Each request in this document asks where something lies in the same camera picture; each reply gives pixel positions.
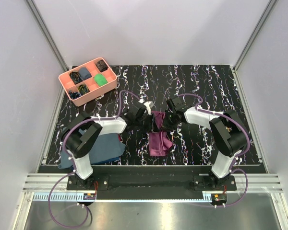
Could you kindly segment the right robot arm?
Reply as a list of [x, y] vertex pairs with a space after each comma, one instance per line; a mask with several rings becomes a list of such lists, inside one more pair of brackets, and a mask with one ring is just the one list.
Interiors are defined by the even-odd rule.
[[179, 97], [167, 100], [162, 129], [173, 130], [178, 124], [195, 124], [208, 128], [214, 138], [218, 154], [204, 186], [219, 190], [229, 179], [234, 159], [250, 148], [250, 139], [245, 126], [234, 110], [215, 112], [191, 106]]

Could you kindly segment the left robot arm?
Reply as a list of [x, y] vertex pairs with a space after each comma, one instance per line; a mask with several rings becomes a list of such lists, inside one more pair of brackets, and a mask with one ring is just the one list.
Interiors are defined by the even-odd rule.
[[149, 131], [151, 125], [152, 101], [138, 103], [124, 111], [118, 117], [92, 118], [85, 112], [72, 120], [65, 128], [61, 140], [63, 150], [69, 154], [73, 164], [73, 173], [78, 177], [77, 184], [84, 190], [94, 185], [93, 168], [89, 160], [89, 151], [97, 138], [106, 134], [120, 134], [126, 129], [140, 128]]

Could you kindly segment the purple satin napkin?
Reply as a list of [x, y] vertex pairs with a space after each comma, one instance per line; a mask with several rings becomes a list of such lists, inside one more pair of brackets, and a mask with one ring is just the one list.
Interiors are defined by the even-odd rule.
[[169, 149], [173, 145], [169, 140], [167, 133], [161, 130], [165, 118], [165, 112], [153, 111], [152, 116], [158, 131], [149, 133], [149, 155], [151, 157], [164, 157], [168, 154]]

